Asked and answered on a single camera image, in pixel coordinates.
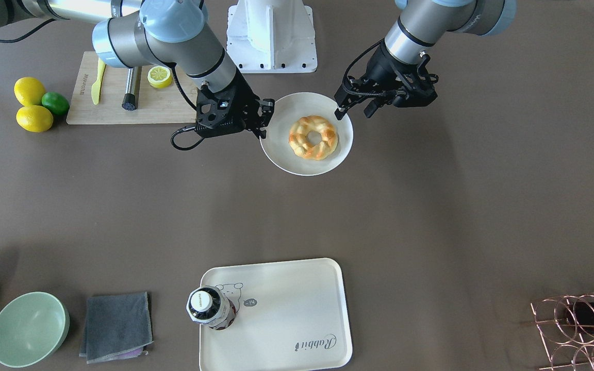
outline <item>table surface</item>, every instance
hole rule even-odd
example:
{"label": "table surface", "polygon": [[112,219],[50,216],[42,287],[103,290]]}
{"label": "table surface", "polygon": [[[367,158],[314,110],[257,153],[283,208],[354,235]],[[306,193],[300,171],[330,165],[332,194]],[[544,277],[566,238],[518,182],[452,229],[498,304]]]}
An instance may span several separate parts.
{"label": "table surface", "polygon": [[[234,3],[208,3],[220,40]],[[399,14],[369,4],[307,2],[317,72],[248,75],[254,91],[332,96]],[[184,153],[169,143],[179,125],[19,128],[15,80],[69,97],[91,31],[55,22],[0,44],[0,310],[47,291],[71,316],[63,346],[28,369],[89,369],[87,298],[137,291],[152,296],[150,354],[97,368],[197,369],[184,305],[218,266],[335,259],[350,371],[544,366],[529,303],[594,291],[594,2],[522,0],[502,35],[445,35],[428,65],[439,98],[370,120],[354,108],[351,153],[314,178],[275,167],[250,133]],[[401,315],[387,321],[378,297]]]}

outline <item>lemon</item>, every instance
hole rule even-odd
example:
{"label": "lemon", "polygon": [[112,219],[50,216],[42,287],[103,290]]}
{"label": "lemon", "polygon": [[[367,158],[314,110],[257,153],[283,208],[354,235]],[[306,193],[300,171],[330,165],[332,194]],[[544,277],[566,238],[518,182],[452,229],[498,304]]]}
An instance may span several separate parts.
{"label": "lemon", "polygon": [[43,106],[24,106],[15,115],[17,123],[25,130],[42,133],[52,127],[54,116]]}
{"label": "lemon", "polygon": [[15,82],[13,87],[15,98],[23,106],[33,106],[40,104],[40,99],[45,94],[45,87],[37,78],[23,77]]}
{"label": "lemon", "polygon": [[171,70],[165,68],[165,66],[154,66],[148,71],[148,82],[153,88],[162,89],[168,87],[172,81]]}
{"label": "lemon", "polygon": [[68,99],[57,92],[45,93],[43,98],[40,99],[40,103],[57,116],[65,115],[68,113],[68,109],[70,109]]}

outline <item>green bowl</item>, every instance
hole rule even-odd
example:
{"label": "green bowl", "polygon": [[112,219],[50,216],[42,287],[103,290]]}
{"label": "green bowl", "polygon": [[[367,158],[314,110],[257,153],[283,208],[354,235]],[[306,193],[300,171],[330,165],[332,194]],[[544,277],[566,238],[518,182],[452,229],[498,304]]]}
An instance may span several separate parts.
{"label": "green bowl", "polygon": [[40,362],[68,335],[68,310],[54,295],[28,293],[0,313],[0,363],[14,368]]}

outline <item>white plate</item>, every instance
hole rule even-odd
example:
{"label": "white plate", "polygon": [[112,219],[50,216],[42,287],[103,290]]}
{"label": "white plate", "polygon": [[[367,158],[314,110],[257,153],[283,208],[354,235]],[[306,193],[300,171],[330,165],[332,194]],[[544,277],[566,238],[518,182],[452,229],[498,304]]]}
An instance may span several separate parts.
{"label": "white plate", "polygon": [[[267,126],[267,138],[261,139],[262,150],[274,165],[291,174],[314,176],[324,174],[347,157],[352,148],[352,121],[348,115],[337,120],[334,112],[338,105],[333,99],[313,92],[299,92],[276,101],[274,115]],[[294,122],[309,115],[322,116],[336,127],[339,143],[336,150],[324,160],[306,160],[295,155],[288,144],[288,133]]]}
{"label": "white plate", "polygon": [[342,273],[329,258],[212,268],[201,284],[240,310],[230,327],[201,326],[201,371],[309,371],[352,357]]}

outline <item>black cable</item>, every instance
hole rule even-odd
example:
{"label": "black cable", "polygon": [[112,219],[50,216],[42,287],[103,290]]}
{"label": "black cable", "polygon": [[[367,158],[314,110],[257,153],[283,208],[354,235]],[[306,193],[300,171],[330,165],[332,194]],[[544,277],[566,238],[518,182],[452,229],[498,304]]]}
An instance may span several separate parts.
{"label": "black cable", "polygon": [[349,79],[348,79],[348,73],[350,72],[352,67],[356,64],[356,62],[359,61],[359,59],[363,58],[366,54],[368,54],[368,52],[370,52],[371,50],[378,47],[378,45],[380,45],[383,41],[384,41],[384,39],[381,39],[378,42],[375,42],[375,44],[373,44],[371,47],[368,47],[368,49],[366,49],[363,53],[361,53],[358,57],[356,57],[354,59],[354,61],[352,61],[352,63],[350,63],[349,66],[347,66],[347,70],[345,70],[345,74],[342,77],[342,88],[344,89],[344,91],[347,94],[356,95],[356,96],[381,96],[381,97],[385,96],[384,93],[355,92],[347,87],[347,84],[350,83]]}
{"label": "black cable", "polygon": [[169,68],[171,68],[171,73],[172,73],[172,75],[174,77],[174,80],[175,80],[175,86],[177,86],[177,89],[180,91],[180,94],[187,101],[187,103],[191,106],[191,108],[193,108],[194,110],[196,110],[196,106],[194,105],[194,103],[191,102],[191,100],[189,100],[189,97],[182,90],[182,87],[180,86],[180,82],[177,80],[177,73],[175,73],[175,64],[169,66]]}
{"label": "black cable", "polygon": [[197,142],[196,142],[196,143],[194,143],[193,145],[191,145],[191,146],[187,146],[187,147],[176,145],[176,144],[175,144],[175,141],[174,141],[175,137],[176,137],[178,134],[187,133],[188,131],[194,131],[194,130],[196,130],[196,127],[194,127],[194,126],[191,126],[191,127],[189,127],[189,126],[186,126],[186,127],[182,127],[181,129],[178,129],[178,130],[176,130],[176,131],[175,131],[175,133],[174,133],[174,134],[171,136],[171,145],[172,145],[172,146],[174,146],[174,148],[175,148],[175,149],[179,149],[179,150],[191,150],[191,149],[194,149],[194,148],[196,148],[196,146],[200,145],[200,143],[201,143],[201,142],[203,141],[203,139],[205,139],[205,138],[201,137],[201,138],[199,139],[199,141],[197,141]]}
{"label": "black cable", "polygon": [[36,28],[34,28],[33,30],[25,33],[24,35],[22,35],[20,37],[18,37],[17,39],[12,39],[12,40],[2,40],[2,39],[0,39],[0,42],[6,43],[6,44],[10,44],[12,42],[22,41],[22,40],[28,38],[29,36],[33,35],[36,31],[40,30],[41,28],[43,28],[48,23],[52,23],[54,21],[56,21],[56,19],[48,19],[47,21],[45,21],[45,22],[43,22],[41,24],[38,24],[38,26],[36,26]]}

